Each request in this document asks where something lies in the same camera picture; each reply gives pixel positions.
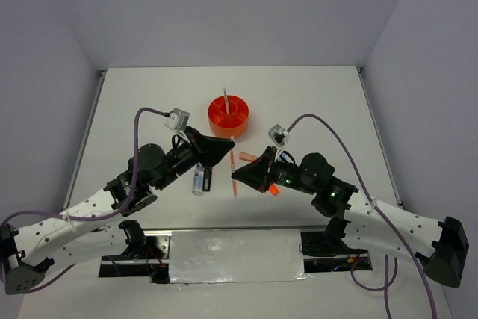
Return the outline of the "orange thin pen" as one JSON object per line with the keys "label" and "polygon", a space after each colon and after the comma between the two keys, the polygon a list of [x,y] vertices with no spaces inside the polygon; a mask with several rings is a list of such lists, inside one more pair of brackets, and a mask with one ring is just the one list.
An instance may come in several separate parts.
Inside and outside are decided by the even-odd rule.
{"label": "orange thin pen", "polygon": [[[235,173],[235,154],[233,149],[230,150],[230,164],[231,164],[231,177],[232,177],[232,175]],[[237,182],[233,177],[232,177],[232,191],[233,191],[234,198],[237,198],[238,196]]]}

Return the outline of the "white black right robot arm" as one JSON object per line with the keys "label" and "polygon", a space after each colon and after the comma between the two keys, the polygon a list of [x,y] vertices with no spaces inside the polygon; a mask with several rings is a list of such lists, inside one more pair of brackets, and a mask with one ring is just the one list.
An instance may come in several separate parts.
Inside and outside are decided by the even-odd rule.
{"label": "white black right robot arm", "polygon": [[348,248],[417,260],[431,280],[450,288],[461,285],[469,243],[459,220],[432,219],[371,201],[334,171],[317,152],[307,154],[300,164],[285,163],[276,159],[276,148],[268,146],[232,178],[259,192],[275,184],[311,194],[314,209],[329,218],[325,245],[334,253]]}

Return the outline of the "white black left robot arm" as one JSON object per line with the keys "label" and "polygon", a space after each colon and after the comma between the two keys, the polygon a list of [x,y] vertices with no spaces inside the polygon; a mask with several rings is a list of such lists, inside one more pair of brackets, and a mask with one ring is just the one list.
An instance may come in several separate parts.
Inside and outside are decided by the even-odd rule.
{"label": "white black left robot arm", "polygon": [[1,274],[8,295],[43,288],[58,270],[95,257],[138,258],[148,241],[131,215],[142,211],[163,190],[197,164],[213,167],[235,146],[230,139],[209,137],[190,126],[180,143],[165,152],[157,144],[138,146],[128,169],[90,198],[59,214],[41,214],[30,226],[1,226]]}

